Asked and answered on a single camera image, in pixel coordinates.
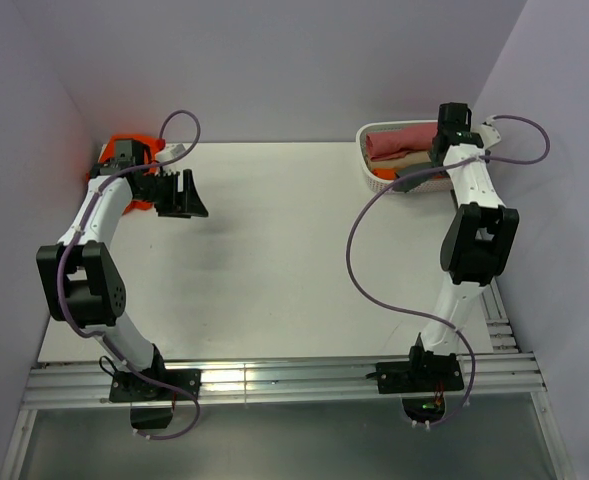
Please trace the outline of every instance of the gray wall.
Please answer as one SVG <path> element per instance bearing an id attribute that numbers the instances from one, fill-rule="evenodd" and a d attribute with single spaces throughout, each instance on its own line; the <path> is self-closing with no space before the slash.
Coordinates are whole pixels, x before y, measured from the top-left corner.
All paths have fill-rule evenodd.
<path id="1" fill-rule="evenodd" d="M 95 137 L 189 107 L 206 141 L 353 140 L 472 103 L 525 3 L 15 1 Z"/>
<path id="2" fill-rule="evenodd" d="M 526 115 L 552 137 L 544 164 L 495 168 L 522 218 L 500 286 L 519 340 L 540 361 L 579 477 L 589 479 L 589 1 L 529 0 L 475 113 Z M 501 127 L 497 151 L 540 151 L 535 133 Z"/>
<path id="3" fill-rule="evenodd" d="M 0 465 L 45 328 L 34 256 L 78 206 L 91 149 L 15 6 L 0 0 Z"/>

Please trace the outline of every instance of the white laundry basket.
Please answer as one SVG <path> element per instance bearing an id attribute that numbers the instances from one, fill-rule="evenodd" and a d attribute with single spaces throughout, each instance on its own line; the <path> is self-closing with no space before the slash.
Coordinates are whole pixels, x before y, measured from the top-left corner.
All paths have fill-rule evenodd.
<path id="1" fill-rule="evenodd" d="M 363 176 L 365 178 L 365 182 L 367 186 L 373 192 L 380 192 L 385 188 L 387 185 L 392 183 L 390 180 L 383 180 L 382 178 L 378 178 L 370 169 L 367 168 L 367 161 L 366 155 L 367 150 L 365 149 L 365 139 L 367 138 L 368 133 L 374 132 L 394 132 L 397 130 L 402 130 L 407 127 L 411 127 L 414 125 L 420 125 L 422 123 L 436 123 L 436 120 L 410 120 L 406 122 L 381 122 L 381 123 L 369 123 L 359 129 L 356 133 L 356 147 L 358 149 L 358 157 L 357 160 L 363 169 Z M 432 180 L 428 180 L 410 190 L 407 193 L 420 193 L 420 192 L 442 192 L 444 190 L 451 190 L 452 189 L 452 181 L 449 177 L 445 178 L 435 178 Z M 402 193 L 402 192 L 394 192 L 389 190 L 387 193 Z"/>

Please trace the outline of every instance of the folded clothes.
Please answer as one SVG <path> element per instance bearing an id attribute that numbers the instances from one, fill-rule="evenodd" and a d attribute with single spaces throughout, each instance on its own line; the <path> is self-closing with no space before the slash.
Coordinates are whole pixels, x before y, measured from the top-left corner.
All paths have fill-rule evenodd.
<path id="1" fill-rule="evenodd" d="M 421 123 L 393 132 L 368 133 L 365 149 L 372 162 L 402 158 L 408 153 L 429 150 L 436 135 L 436 123 Z"/>
<path id="2" fill-rule="evenodd" d="M 389 160 L 379 160 L 373 162 L 369 156 L 365 157 L 367 168 L 373 171 L 375 168 L 390 168 L 393 170 L 400 170 L 410 165 L 419 163 L 430 163 L 430 156 L 426 151 L 405 153 L 401 157 L 391 158 Z"/>

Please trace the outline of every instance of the purple cable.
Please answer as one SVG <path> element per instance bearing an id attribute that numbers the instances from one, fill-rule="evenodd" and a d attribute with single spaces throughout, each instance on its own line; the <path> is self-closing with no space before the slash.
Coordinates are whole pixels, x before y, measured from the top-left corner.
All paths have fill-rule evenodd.
<path id="1" fill-rule="evenodd" d="M 170 385 L 170 384 L 164 383 L 164 382 L 159 382 L 158 380 L 154 380 L 153 378 L 149 378 L 149 377 L 143 375 L 142 373 L 140 373 L 139 371 L 135 370 L 134 368 L 132 368 L 130 366 L 129 362 L 127 361 L 127 359 L 125 358 L 125 356 L 123 355 L 123 353 L 120 352 L 116 348 L 116 346 L 107 337 L 105 337 L 104 333 L 102 333 L 102 332 L 86 333 L 79 328 L 79 326 L 74 321 L 74 318 L 72 317 L 72 313 L 70 312 L 67 302 L 65 301 L 65 265 L 67 263 L 67 259 L 69 258 L 70 254 L 72 252 L 72 249 L 76 245 L 78 245 L 78 242 L 81 238 L 82 232 L 85 229 L 85 227 L 87 226 L 87 222 L 89 221 L 89 218 L 92 215 L 94 208 L 96 207 L 96 203 L 98 202 L 98 199 L 101 197 L 102 192 L 105 190 L 106 187 L 108 187 L 117 178 L 120 178 L 123 175 L 126 175 L 128 173 L 132 173 L 132 172 L 136 172 L 136 171 L 140 171 L 140 170 L 148 170 L 150 168 L 166 167 L 168 165 L 176 163 L 179 160 L 181 160 L 182 158 L 185 158 L 192 150 L 194 150 L 194 147 L 196 147 L 199 139 L 201 138 L 201 123 L 199 122 L 196 115 L 194 115 L 192 112 L 190 112 L 188 110 L 176 110 L 176 111 L 172 112 L 163 122 L 163 125 L 161 126 L 161 130 L 159 133 L 159 138 L 163 138 L 163 134 L 165 133 L 165 128 L 167 127 L 167 124 L 169 123 L 169 121 L 172 118 L 174 118 L 176 115 L 180 115 L 180 114 L 187 115 L 190 118 L 192 118 L 192 120 L 194 120 L 194 123 L 196 125 L 196 135 L 194 136 L 194 140 L 192 141 L 192 144 L 179 156 L 177 156 L 176 158 L 173 158 L 171 160 L 168 160 L 166 162 L 149 163 L 146 165 L 136 165 L 134 167 L 125 168 L 125 169 L 121 170 L 120 172 L 107 177 L 107 179 L 105 179 L 105 181 L 103 183 L 101 183 L 101 185 L 98 187 L 98 192 L 94 193 L 94 195 L 92 195 L 92 198 L 90 198 L 90 201 L 87 204 L 87 208 L 83 212 L 83 215 L 82 215 L 81 220 L 79 222 L 79 225 L 78 225 L 79 231 L 77 231 L 72 236 L 70 243 L 65 247 L 65 250 L 63 250 L 63 255 L 61 255 L 61 261 L 59 262 L 59 265 L 58 265 L 58 268 L 56 271 L 56 291 L 57 291 L 57 295 L 58 295 L 58 303 L 59 303 L 59 306 L 61 307 L 61 313 L 63 314 L 63 318 L 65 318 L 65 321 L 69 324 L 70 327 L 72 327 L 72 330 L 74 330 L 74 332 L 77 335 L 79 335 L 82 338 L 100 337 L 103 340 L 103 343 L 105 344 L 105 346 L 107 346 L 107 348 L 109 350 L 111 350 L 111 352 L 116 356 L 116 358 L 118 358 L 121 361 L 121 363 L 123 365 L 125 365 L 125 367 L 131 373 L 136 375 L 138 378 L 140 378 L 144 382 L 147 382 L 150 385 L 154 385 L 155 387 L 166 388 L 174 393 L 183 395 L 194 403 L 194 406 L 196 407 L 196 413 L 194 414 L 194 419 L 184 429 L 182 429 L 176 433 L 169 434 L 169 435 L 149 435 L 149 434 L 147 434 L 145 432 L 141 432 L 141 431 L 136 432 L 138 435 L 145 437 L 147 439 L 150 439 L 150 440 L 171 440 L 173 438 L 178 438 L 182 435 L 185 435 L 187 432 L 192 430 L 194 428 L 194 426 L 196 425 L 196 422 L 198 422 L 198 419 L 201 415 L 201 406 L 199 405 L 197 398 L 194 395 L 192 395 L 190 392 L 183 390 L 182 388 L 175 387 L 174 385 Z"/>
<path id="2" fill-rule="evenodd" d="M 516 165 L 533 165 L 533 164 L 538 163 L 538 162 L 542 161 L 543 159 L 545 159 L 545 157 L 547 157 L 548 154 L 550 153 L 550 137 L 547 134 L 547 132 L 545 131 L 545 129 L 541 125 L 539 125 L 538 123 L 536 123 L 528 118 L 517 117 L 514 115 L 497 115 L 494 117 L 494 119 L 496 119 L 496 120 L 498 120 L 498 119 L 519 120 L 521 122 L 525 122 L 529 125 L 532 125 L 539 132 L 541 132 L 541 134 L 543 135 L 543 139 L 545 140 L 545 151 L 543 152 L 543 154 L 540 157 L 538 157 L 534 160 L 514 160 L 511 158 L 495 157 L 492 155 L 481 155 L 478 158 L 481 158 L 483 160 L 493 160 L 493 161 L 497 161 L 497 162 L 510 163 L 510 164 L 516 164 Z M 438 323 L 441 323 L 448 328 L 451 328 L 452 330 L 454 330 L 456 335 L 458 335 L 458 337 L 461 339 L 461 342 L 463 342 L 463 344 L 465 345 L 465 348 L 467 348 L 467 351 L 470 354 L 470 360 L 472 361 L 472 370 L 470 372 L 470 381 L 468 382 L 467 389 L 465 390 L 465 393 L 463 394 L 463 399 L 457 405 L 457 407 L 454 410 L 452 410 L 452 412 L 445 415 L 443 418 L 441 418 L 441 420 L 438 420 L 434 423 L 430 423 L 432 426 L 444 423 L 447 420 L 449 420 L 450 418 L 457 415 L 461 411 L 463 406 L 469 400 L 470 395 L 472 393 L 472 388 L 474 388 L 474 380 L 476 378 L 476 355 L 474 354 L 474 351 L 472 350 L 472 346 L 468 342 L 467 338 L 465 338 L 465 335 L 463 335 L 463 333 L 460 330 L 458 330 L 456 328 L 456 325 L 454 325 L 453 323 L 448 322 L 444 318 L 438 317 L 438 316 L 433 315 L 431 313 L 421 312 L 419 310 L 411 310 L 409 308 L 403 308 L 403 307 L 397 307 L 394 305 L 390 305 L 388 303 L 382 302 L 381 300 L 379 300 L 379 299 L 375 298 L 374 296 L 372 296 L 371 294 L 369 294 L 361 286 L 361 284 L 356 279 L 356 276 L 354 275 L 354 270 L 352 268 L 352 243 L 354 242 L 354 235 L 356 234 L 356 229 L 358 228 L 359 224 L 363 220 L 363 217 L 368 212 L 368 210 L 372 207 L 372 205 L 374 205 L 374 203 L 376 203 L 376 201 L 379 198 L 381 198 L 386 192 L 393 189 L 395 186 L 397 186 L 403 182 L 406 182 L 407 180 L 419 178 L 419 177 L 426 176 L 426 175 L 431 176 L 431 175 L 436 175 L 438 173 L 443 173 L 443 172 L 446 172 L 447 170 L 451 170 L 453 168 L 462 167 L 462 166 L 472 163 L 476 160 L 477 160 L 477 158 L 475 158 L 475 157 L 467 158 L 465 160 L 462 160 L 458 163 L 454 163 L 452 165 L 433 167 L 433 168 L 428 168 L 425 170 L 420 170 L 417 172 L 411 172 L 406 175 L 402 175 L 399 178 L 397 178 L 396 180 L 394 180 L 392 183 L 387 185 L 383 190 L 376 193 L 376 195 L 374 195 L 370 199 L 370 201 L 365 204 L 365 206 L 363 207 L 361 212 L 356 217 L 356 220 L 354 220 L 354 224 L 352 225 L 352 228 L 350 230 L 350 234 L 347 237 L 347 247 L 345 249 L 345 263 L 347 265 L 347 273 L 350 276 L 350 280 L 352 280 L 352 283 L 354 284 L 356 289 L 365 298 L 367 298 L 370 302 L 374 303 L 375 305 L 378 305 L 379 307 L 385 308 L 387 310 L 391 310 L 393 312 L 398 312 L 398 313 L 405 313 L 406 315 L 414 315 L 417 317 L 427 318 L 429 320 L 434 320 Z"/>

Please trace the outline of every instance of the purple hose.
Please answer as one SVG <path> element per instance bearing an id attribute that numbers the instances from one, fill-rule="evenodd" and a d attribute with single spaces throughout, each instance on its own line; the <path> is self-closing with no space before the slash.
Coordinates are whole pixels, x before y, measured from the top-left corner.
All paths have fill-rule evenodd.
<path id="1" fill-rule="evenodd" d="M 498 120 L 498 119 L 510 119 L 510 120 L 519 120 L 521 122 L 525 122 L 529 125 L 532 125 L 533 127 L 535 127 L 539 132 L 541 132 L 541 134 L 543 135 L 543 139 L 545 140 L 545 151 L 543 152 L 543 154 L 534 159 L 534 160 L 514 160 L 511 158 L 504 158 L 504 157 L 495 157 L 493 155 L 481 155 L 479 158 L 483 159 L 483 160 L 493 160 L 496 162 L 503 162 L 503 163 L 511 163 L 511 164 L 516 164 L 516 165 L 533 165 L 535 163 L 538 163 L 540 161 L 542 161 L 545 157 L 547 157 L 550 153 L 550 137 L 547 134 L 547 132 L 545 131 L 545 129 L 540 126 L 538 123 L 527 119 L 527 118 L 523 118 L 523 117 L 517 117 L 514 115 L 497 115 L 494 117 L 494 119 Z M 374 303 L 375 305 L 378 305 L 379 307 L 385 308 L 387 310 L 391 310 L 393 312 L 398 312 L 398 313 L 405 313 L 406 315 L 415 315 L 417 317 L 423 317 L 423 318 L 427 318 L 429 320 L 434 320 L 435 322 L 439 322 L 443 325 L 445 325 L 448 328 L 451 328 L 452 330 L 454 330 L 454 332 L 456 333 L 456 335 L 458 335 L 458 337 L 461 339 L 461 342 L 463 342 L 463 344 L 465 345 L 465 348 L 467 348 L 467 351 L 470 354 L 470 359 L 472 361 L 472 371 L 470 372 L 470 381 L 467 384 L 467 389 L 465 390 L 465 393 L 463 395 L 463 399 L 461 400 L 461 402 L 456 406 L 456 408 L 454 410 L 452 410 L 452 412 L 448 413 L 446 416 L 444 416 L 441 420 L 438 420 L 434 423 L 431 423 L 431 425 L 439 425 L 441 423 L 446 422 L 447 420 L 449 420 L 450 418 L 454 417 L 455 415 L 457 415 L 461 409 L 463 408 L 463 406 L 467 403 L 467 401 L 470 398 L 470 395 L 472 393 L 472 388 L 474 387 L 474 380 L 476 378 L 476 355 L 474 354 L 474 351 L 472 350 L 472 346 L 470 345 L 470 343 L 468 342 L 467 338 L 465 338 L 465 335 L 463 335 L 463 333 L 460 330 L 456 329 L 456 326 L 451 323 L 448 322 L 447 320 L 445 320 L 444 318 L 441 317 L 437 317 L 436 315 L 433 315 L 431 313 L 427 313 L 427 312 L 421 312 L 419 310 L 410 310 L 408 308 L 403 308 L 403 307 L 397 307 L 394 305 L 390 305 L 388 303 L 382 302 L 381 300 L 375 298 L 374 296 L 372 296 L 371 294 L 369 294 L 364 288 L 363 286 L 358 282 L 358 280 L 356 279 L 356 276 L 354 275 L 354 270 L 352 268 L 352 243 L 354 242 L 354 235 L 356 233 L 356 229 L 358 228 L 359 224 L 361 223 L 361 221 L 363 220 L 363 217 L 365 216 L 365 214 L 368 212 L 368 210 L 372 207 L 372 205 L 374 205 L 374 203 L 376 203 L 376 201 L 381 198 L 387 191 L 393 189 L 395 186 L 406 182 L 407 180 L 411 180 L 414 178 L 419 178 L 422 176 L 431 176 L 431 175 L 435 175 L 438 173 L 443 173 L 447 170 L 451 170 L 453 168 L 458 168 L 458 167 L 462 167 L 464 165 L 467 165 L 473 161 L 476 161 L 477 158 L 472 157 L 472 158 L 468 158 L 465 160 L 462 160 L 458 163 L 452 164 L 452 165 L 448 165 L 448 166 L 441 166 L 441 167 L 434 167 L 434 168 L 428 168 L 425 170 L 420 170 L 417 172 L 411 172 L 408 173 L 406 175 L 402 175 L 399 178 L 397 178 L 396 180 L 394 180 L 392 183 L 390 183 L 389 185 L 387 185 L 383 190 L 381 190 L 380 192 L 376 193 L 376 195 L 374 195 L 369 202 L 367 202 L 365 204 L 365 206 L 363 207 L 363 209 L 361 210 L 361 212 L 358 214 L 358 216 L 356 217 L 356 220 L 354 220 L 354 224 L 352 225 L 352 228 L 350 230 L 350 234 L 347 237 L 347 247 L 345 249 L 345 263 L 347 265 L 347 273 L 350 276 L 350 279 L 352 280 L 352 283 L 354 284 L 354 286 L 356 287 L 356 289 L 365 297 L 367 298 L 369 301 L 371 301 L 372 303 Z"/>
<path id="2" fill-rule="evenodd" d="M 125 169 L 121 170 L 120 172 L 107 177 L 107 179 L 105 179 L 105 181 L 103 183 L 101 183 L 101 185 L 98 187 L 98 192 L 94 193 L 94 195 L 92 195 L 92 198 L 90 198 L 90 201 L 87 204 L 87 208 L 83 212 L 83 216 L 81 217 L 81 220 L 78 225 L 78 229 L 80 231 L 77 231 L 72 236 L 72 239 L 70 240 L 69 245 L 67 245 L 65 247 L 65 250 L 63 250 L 63 255 L 61 255 L 61 261 L 59 262 L 58 269 L 56 270 L 56 291 L 57 291 L 57 295 L 58 295 L 58 303 L 59 303 L 59 306 L 61 307 L 61 313 L 63 314 L 63 318 L 65 318 L 65 321 L 69 324 L 70 327 L 72 327 L 72 330 L 74 330 L 74 332 L 77 335 L 79 335 L 80 337 L 83 337 L 83 338 L 92 338 L 92 337 L 101 338 L 103 340 L 103 343 L 105 344 L 105 346 L 116 356 L 116 358 L 118 358 L 121 361 L 121 363 L 123 365 L 125 365 L 125 367 L 131 373 L 136 375 L 138 378 L 140 378 L 144 382 L 147 382 L 150 385 L 154 385 L 155 387 L 166 388 L 166 389 L 168 389 L 174 393 L 177 393 L 179 395 L 184 395 L 185 397 L 187 397 L 189 400 L 191 400 L 194 403 L 194 406 L 196 407 L 196 413 L 194 414 L 193 420 L 190 422 L 190 424 L 187 427 L 185 427 L 184 429 L 182 429 L 176 433 L 172 433 L 169 435 L 150 435 L 145 432 L 137 431 L 138 435 L 148 438 L 150 440 L 171 440 L 173 438 L 177 438 L 182 435 L 185 435 L 187 432 L 192 430 L 194 428 L 194 426 L 196 425 L 196 422 L 198 422 L 198 419 L 201 415 L 201 407 L 198 403 L 198 400 L 196 399 L 196 397 L 194 395 L 192 395 L 190 392 L 188 392 L 186 390 L 183 390 L 182 388 L 175 387 L 174 385 L 170 385 L 170 384 L 164 383 L 164 382 L 159 382 L 158 380 L 154 380 L 153 378 L 146 377 L 141 372 L 132 368 L 130 366 L 129 362 L 127 362 L 127 359 L 125 358 L 123 353 L 120 352 L 116 348 L 116 346 L 107 337 L 105 337 L 104 333 L 102 333 L 102 332 L 86 333 L 79 328 L 79 326 L 74 321 L 74 318 L 72 317 L 72 313 L 70 312 L 67 302 L 65 301 L 65 265 L 67 263 L 67 259 L 69 258 L 70 254 L 72 253 L 72 249 L 76 245 L 78 245 L 78 242 L 79 242 L 81 235 L 82 235 L 82 231 L 87 226 L 87 222 L 89 221 L 89 218 L 92 215 L 94 208 L 96 207 L 96 203 L 98 202 L 98 199 L 101 197 L 101 193 L 103 192 L 103 190 L 105 190 L 105 188 L 107 186 L 109 186 L 117 178 L 120 178 L 123 175 L 126 175 L 128 173 L 132 173 L 132 172 L 136 172 L 136 171 L 140 171 L 140 170 L 148 170 L 150 168 L 156 168 L 156 167 L 166 167 L 168 165 L 176 163 L 179 160 L 181 160 L 182 158 L 185 158 L 192 150 L 194 150 L 194 147 L 196 147 L 199 139 L 201 138 L 201 123 L 198 121 L 198 118 L 196 117 L 196 115 L 194 115 L 192 112 L 190 112 L 188 110 L 176 110 L 175 112 L 172 112 L 163 122 L 163 125 L 161 126 L 161 131 L 159 133 L 159 138 L 163 138 L 163 134 L 165 133 L 165 127 L 167 127 L 167 124 L 169 123 L 169 121 L 172 118 L 174 118 L 176 115 L 179 115 L 179 114 L 187 115 L 190 118 L 192 118 L 192 120 L 194 120 L 194 123 L 196 125 L 196 135 L 194 136 L 194 140 L 192 141 L 192 144 L 187 148 L 187 150 L 185 150 L 183 153 L 181 153 L 178 157 L 168 160 L 166 162 L 150 163 L 147 165 L 136 165 L 134 167 L 125 168 Z"/>

